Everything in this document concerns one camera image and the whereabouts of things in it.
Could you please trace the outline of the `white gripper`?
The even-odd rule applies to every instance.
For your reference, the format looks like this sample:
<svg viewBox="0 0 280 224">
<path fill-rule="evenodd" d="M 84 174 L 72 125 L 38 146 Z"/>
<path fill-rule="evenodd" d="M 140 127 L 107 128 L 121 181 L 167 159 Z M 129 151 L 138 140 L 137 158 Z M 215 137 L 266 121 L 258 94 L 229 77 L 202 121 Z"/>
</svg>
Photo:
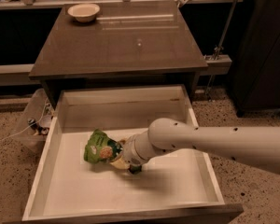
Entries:
<svg viewBox="0 0 280 224">
<path fill-rule="evenodd" d="M 136 136 L 133 135 L 130 138 L 120 139 L 119 143 L 124 145 L 123 158 L 118 158 L 111 162 L 111 165 L 119 170 L 128 170 L 131 166 L 140 166 L 145 164 L 147 161 L 144 160 L 136 150 Z"/>
</svg>

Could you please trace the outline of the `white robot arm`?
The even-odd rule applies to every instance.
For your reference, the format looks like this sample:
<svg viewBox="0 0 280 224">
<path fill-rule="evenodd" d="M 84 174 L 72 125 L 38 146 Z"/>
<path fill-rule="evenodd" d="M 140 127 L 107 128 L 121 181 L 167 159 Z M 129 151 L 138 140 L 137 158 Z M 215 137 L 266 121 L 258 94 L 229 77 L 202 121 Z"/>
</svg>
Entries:
<svg viewBox="0 0 280 224">
<path fill-rule="evenodd" d="M 156 119 L 127 139 L 113 160 L 119 168 L 139 167 L 180 149 L 195 149 L 280 175 L 280 127 L 194 127 Z"/>
</svg>

